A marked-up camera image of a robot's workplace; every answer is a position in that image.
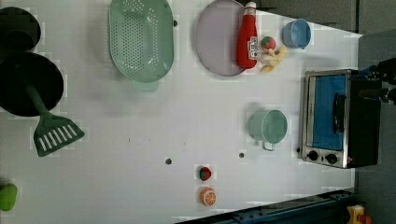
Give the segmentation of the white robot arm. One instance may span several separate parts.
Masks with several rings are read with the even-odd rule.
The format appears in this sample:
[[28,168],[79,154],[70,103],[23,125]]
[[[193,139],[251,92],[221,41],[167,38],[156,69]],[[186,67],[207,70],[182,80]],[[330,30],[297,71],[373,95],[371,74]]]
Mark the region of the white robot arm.
[[[372,65],[360,71],[359,78],[368,81],[380,81],[395,86],[396,83],[396,59],[391,58],[380,62],[378,65]],[[373,90],[361,90],[360,98],[380,101],[382,103],[395,104],[395,89],[380,88]]]

